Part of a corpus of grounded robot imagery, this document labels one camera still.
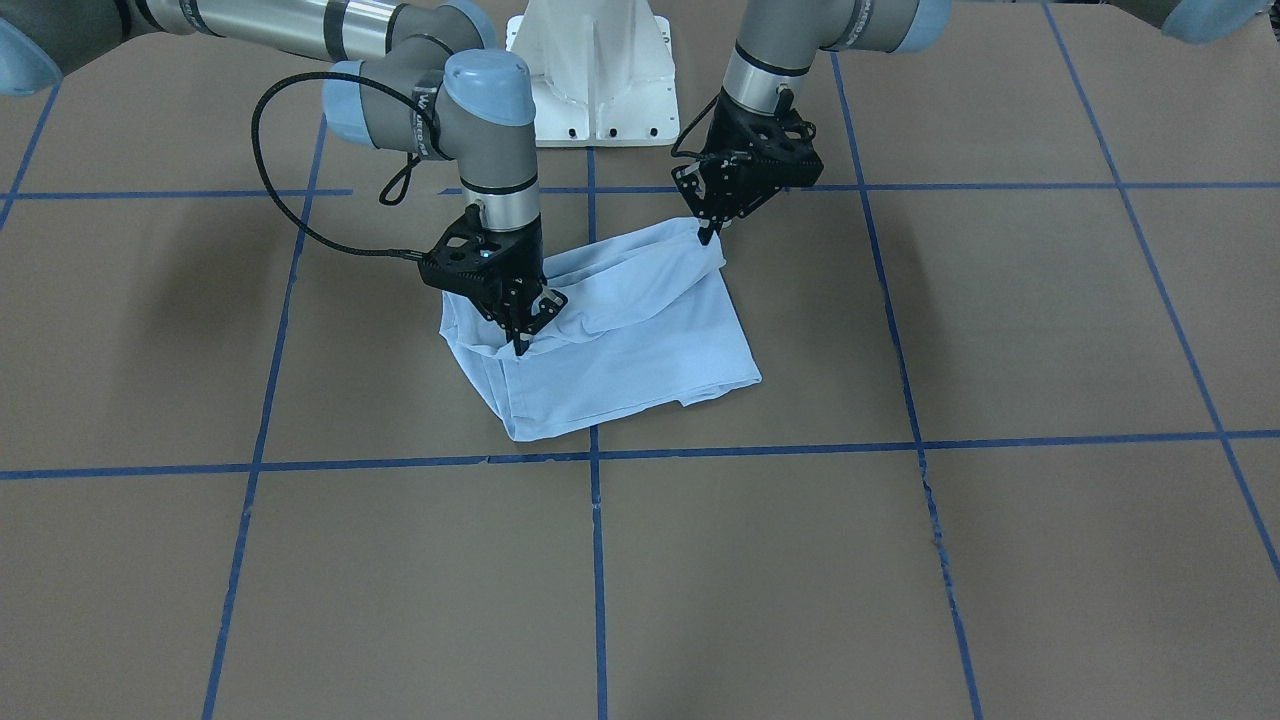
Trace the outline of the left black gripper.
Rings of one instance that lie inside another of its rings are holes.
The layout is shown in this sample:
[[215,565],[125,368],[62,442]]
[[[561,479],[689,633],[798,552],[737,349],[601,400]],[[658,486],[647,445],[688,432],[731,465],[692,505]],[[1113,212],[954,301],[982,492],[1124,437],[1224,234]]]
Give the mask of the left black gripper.
[[781,190],[812,187],[820,178],[817,128],[794,109],[794,100],[791,88],[781,88],[774,109],[760,114],[722,90],[677,136],[669,155],[687,163],[671,176],[698,220],[701,246]]

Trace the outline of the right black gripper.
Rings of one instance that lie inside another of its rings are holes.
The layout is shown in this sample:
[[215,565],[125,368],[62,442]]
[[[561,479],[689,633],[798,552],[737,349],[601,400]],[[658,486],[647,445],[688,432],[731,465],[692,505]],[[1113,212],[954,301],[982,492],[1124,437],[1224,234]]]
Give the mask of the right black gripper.
[[563,293],[547,288],[540,217],[515,231],[494,231],[483,224],[481,208],[470,204],[416,264],[425,284],[467,299],[506,331],[516,357],[568,305]]

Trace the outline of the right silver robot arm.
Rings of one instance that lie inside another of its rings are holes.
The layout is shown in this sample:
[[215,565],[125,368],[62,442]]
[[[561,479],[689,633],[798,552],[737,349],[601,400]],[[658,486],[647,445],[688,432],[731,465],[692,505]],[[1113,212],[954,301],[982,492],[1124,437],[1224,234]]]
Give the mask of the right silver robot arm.
[[285,88],[323,85],[330,131],[349,143],[402,152],[392,179],[407,187],[421,161],[452,161],[462,215],[428,251],[388,249],[422,282],[467,299],[522,355],[566,307],[543,272],[535,102],[524,60],[471,1],[5,1],[3,92],[59,85],[123,44],[151,33],[202,35],[329,61],[325,72],[276,82],[251,118],[262,186],[270,181],[260,123]]

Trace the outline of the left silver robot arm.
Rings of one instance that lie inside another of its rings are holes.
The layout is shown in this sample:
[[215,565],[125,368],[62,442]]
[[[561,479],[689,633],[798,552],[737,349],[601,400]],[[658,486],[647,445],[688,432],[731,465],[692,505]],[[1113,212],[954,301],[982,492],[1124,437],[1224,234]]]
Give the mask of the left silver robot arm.
[[950,1],[750,1],[718,94],[669,154],[676,190],[708,245],[787,188],[817,183],[817,128],[795,108],[819,53],[919,53],[943,33]]

